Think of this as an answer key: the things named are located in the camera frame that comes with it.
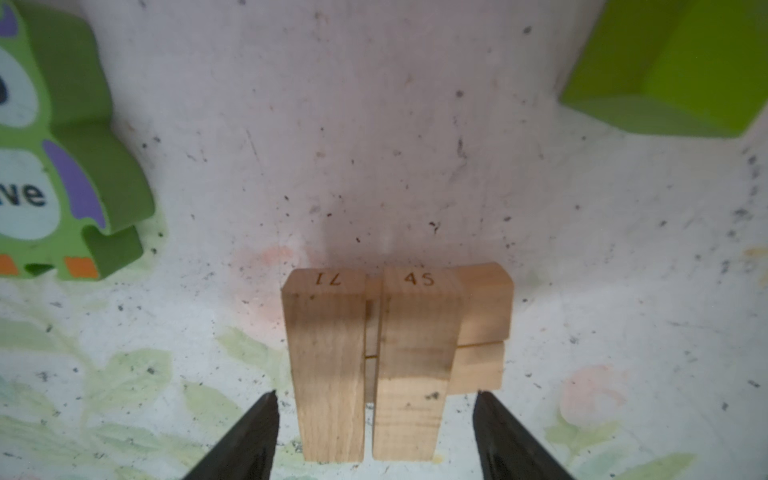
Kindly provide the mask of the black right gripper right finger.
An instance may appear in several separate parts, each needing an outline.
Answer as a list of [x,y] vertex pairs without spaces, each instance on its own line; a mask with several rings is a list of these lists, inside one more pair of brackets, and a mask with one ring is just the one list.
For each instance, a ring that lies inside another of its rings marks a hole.
[[573,480],[492,392],[478,392],[472,421],[485,480]]

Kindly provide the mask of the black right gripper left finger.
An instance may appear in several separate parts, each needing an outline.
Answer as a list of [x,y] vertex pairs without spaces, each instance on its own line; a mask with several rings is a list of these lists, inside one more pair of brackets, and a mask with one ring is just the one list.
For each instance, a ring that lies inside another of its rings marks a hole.
[[184,480],[267,480],[280,415],[275,391],[265,393],[186,474]]

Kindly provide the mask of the natural wood block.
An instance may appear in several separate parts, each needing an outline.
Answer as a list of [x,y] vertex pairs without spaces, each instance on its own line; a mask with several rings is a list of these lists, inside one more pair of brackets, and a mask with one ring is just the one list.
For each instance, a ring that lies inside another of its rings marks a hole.
[[296,269],[281,289],[304,459],[364,458],[366,276]]
[[493,391],[502,386],[505,344],[493,342],[449,348],[387,347],[382,358],[365,360],[365,399],[379,392],[421,394],[428,400],[448,395]]
[[383,271],[373,458],[429,461],[442,424],[467,292],[443,268]]
[[388,266],[366,285],[364,355],[446,368],[460,347],[509,338],[513,298],[498,263]]

